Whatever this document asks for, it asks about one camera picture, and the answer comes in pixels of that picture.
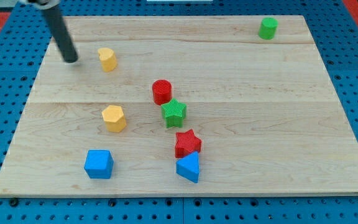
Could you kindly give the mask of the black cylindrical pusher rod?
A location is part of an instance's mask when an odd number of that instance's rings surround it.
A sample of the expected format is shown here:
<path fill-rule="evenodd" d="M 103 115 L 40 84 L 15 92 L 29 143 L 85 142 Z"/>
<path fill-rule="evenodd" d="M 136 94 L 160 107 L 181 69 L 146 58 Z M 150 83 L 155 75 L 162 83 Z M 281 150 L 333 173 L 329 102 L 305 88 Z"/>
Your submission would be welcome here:
<path fill-rule="evenodd" d="M 74 63 L 78 60 L 78 54 L 74 43 L 66 27 L 59 3 L 48 3 L 42 14 L 46 20 L 50 33 L 55 39 L 56 45 L 66 63 Z"/>

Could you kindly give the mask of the silver rod mount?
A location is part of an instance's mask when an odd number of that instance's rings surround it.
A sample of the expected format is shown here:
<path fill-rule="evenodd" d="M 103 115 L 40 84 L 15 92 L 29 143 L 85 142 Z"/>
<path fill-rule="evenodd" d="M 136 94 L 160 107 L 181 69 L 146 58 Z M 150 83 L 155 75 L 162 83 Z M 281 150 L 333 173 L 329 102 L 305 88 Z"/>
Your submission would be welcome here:
<path fill-rule="evenodd" d="M 60 4 L 60 0 L 19 0 L 22 4 L 31 4 L 37 9 L 50 9 Z"/>

